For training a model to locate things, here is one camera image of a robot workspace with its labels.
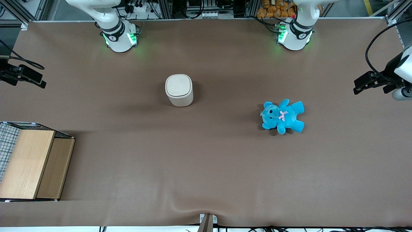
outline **container lid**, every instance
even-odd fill
[[[166,93],[172,97],[181,97],[190,93],[192,81],[185,74],[171,75],[166,80]]]

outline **teddy bear leg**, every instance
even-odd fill
[[[296,120],[296,121],[292,124],[291,129],[292,129],[293,131],[296,131],[296,132],[298,132],[298,133],[301,133],[302,130],[303,130],[303,128],[304,128],[304,126],[305,126],[305,123],[304,123],[304,122],[302,122],[302,121],[297,121],[297,120]]]
[[[296,114],[301,114],[305,112],[305,108],[303,107],[302,102],[296,102],[291,105],[292,109],[295,111]]]
[[[278,125],[277,129],[278,129],[278,133],[281,135],[286,133],[286,128],[283,125]]]

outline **pink bow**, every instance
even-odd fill
[[[287,111],[285,111],[285,112],[280,111],[279,113],[281,114],[281,115],[279,116],[279,119],[282,119],[282,121],[285,121],[285,114],[287,114],[288,112],[287,112]]]

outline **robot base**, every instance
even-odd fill
[[[125,26],[124,33],[119,37],[118,41],[110,41],[106,39],[106,44],[115,52],[127,52],[132,47],[137,47],[139,40],[138,27],[135,24],[122,20]]]
[[[283,35],[275,35],[275,37],[277,43],[283,45],[286,49],[298,51],[304,48],[307,43],[309,43],[312,33],[310,33],[306,39],[300,40],[291,32],[289,24],[281,22],[280,25],[285,26],[285,28],[283,29],[285,33]]]
[[[400,88],[392,92],[392,98],[398,101],[412,100],[412,94],[407,88]]]

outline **black cable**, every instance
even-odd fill
[[[119,9],[116,7],[116,10],[117,10],[117,13],[119,14],[119,17],[120,18],[126,18],[126,16],[125,15],[123,15],[123,14],[121,14],[120,12],[119,12]]]
[[[232,4],[228,5],[228,6],[224,6],[223,4],[219,4],[220,0],[215,0],[215,4],[218,8],[222,8],[222,9],[231,9],[233,8],[234,3],[232,2]]]
[[[383,226],[375,226],[375,227],[372,227],[372,228],[367,228],[367,229],[365,229],[365,230],[363,230],[363,231],[375,230],[375,229],[378,229],[378,230],[389,230],[389,231],[394,231],[394,232],[402,232],[401,230],[398,230],[397,228],[388,228],[388,227],[383,227]]]
[[[267,23],[267,22],[263,21],[263,18],[259,19],[259,18],[257,18],[256,16],[248,16],[247,18],[256,19],[258,22],[260,22],[261,24],[263,24],[268,31],[272,32],[273,34],[279,34],[279,32],[273,31],[273,30],[271,30],[271,29],[268,27],[268,26],[273,26],[273,27],[274,27],[276,24]]]
[[[186,2],[186,1],[187,1],[187,0],[181,0],[181,1],[180,1],[180,12],[182,13],[183,17],[185,17],[185,18],[187,18],[187,19],[195,19],[195,18],[199,17],[199,16],[202,14],[202,12],[203,12],[203,10],[204,10],[204,8],[205,8],[205,5],[204,5],[203,0],[200,0],[199,12],[198,12],[197,15],[196,15],[195,17],[193,17],[193,18],[191,18],[190,16],[188,16],[188,15],[183,11],[184,8],[182,7],[182,3],[183,3],[183,2]]]
[[[395,26],[397,26],[397,25],[399,25],[399,24],[403,24],[403,23],[405,23],[405,22],[410,22],[410,21],[412,21],[412,18],[406,19],[406,20],[404,20],[404,21],[401,21],[401,22],[398,22],[398,23],[395,23],[395,24],[392,24],[392,25],[388,26],[387,28],[383,29],[381,32],[379,32],[379,33],[372,39],[372,41],[369,43],[369,45],[368,45],[368,47],[366,48],[366,51],[365,51],[366,63],[368,63],[368,65],[369,65],[369,67],[372,69],[372,71],[374,71],[378,76],[382,77],[383,79],[385,79],[386,81],[388,81],[389,83],[392,83],[392,84],[400,85],[400,84],[402,84],[402,83],[394,83],[392,80],[389,80],[387,77],[385,77],[385,76],[382,75],[380,72],[378,72],[378,71],[376,70],[376,68],[370,63],[370,61],[369,61],[369,56],[368,56],[368,52],[369,52],[369,49],[370,49],[370,47],[372,46],[372,44],[375,42],[375,40],[376,40],[381,34],[383,34],[385,31],[387,31],[387,30],[389,30],[389,29],[391,29],[391,28],[393,28],[393,27],[395,27]]]
[[[262,19],[259,19],[259,18],[256,17],[256,16],[247,16],[246,18],[256,19],[256,20],[259,21],[260,23],[265,24],[265,25],[268,25],[268,26],[274,26],[274,25],[276,25],[276,24],[267,23],[267,22],[263,21],[263,18],[262,18]],[[276,17],[271,17],[271,18],[277,19],[277,20],[282,21],[282,22],[285,22],[285,23],[287,23],[287,24],[290,24],[290,23],[288,23],[288,22],[286,22],[286,21],[284,21],[284,20],[282,20],[282,19],[280,19],[280,18],[276,18]]]
[[[160,17],[160,14],[157,12],[156,8],[154,7],[152,0],[148,0],[147,2],[149,3],[150,7],[153,9],[154,14],[155,14],[159,19],[161,19],[162,17]]]
[[[25,59],[23,57],[21,57],[19,54],[17,54],[15,51],[13,51],[13,49],[11,49],[9,46],[7,46],[7,44],[5,42],[3,42],[3,40],[0,40],[0,43],[2,43],[9,51],[11,51],[12,54],[15,54],[17,57],[12,57],[11,55],[9,56],[10,59],[16,59],[16,60],[20,60],[23,62],[28,63],[29,65],[40,69],[40,70],[44,70],[44,67],[36,62],[33,62],[31,60]]]
[[[328,11],[323,12],[322,17],[326,17],[326,15],[329,13],[330,9],[333,7],[334,4],[334,2],[330,4],[330,7],[327,9]]]
[[[289,232],[286,228],[281,228],[281,227],[277,227],[277,226],[270,226],[272,229],[275,229],[279,232]]]
[[[290,22],[286,22],[285,20],[282,20],[282,19],[280,19],[280,18],[271,17],[271,19],[277,19],[277,20],[279,20],[279,21],[281,21],[281,22],[284,22],[284,23],[286,23],[286,24],[290,24]]]
[[[99,227],[99,232],[105,232],[107,229],[107,226],[100,226]]]

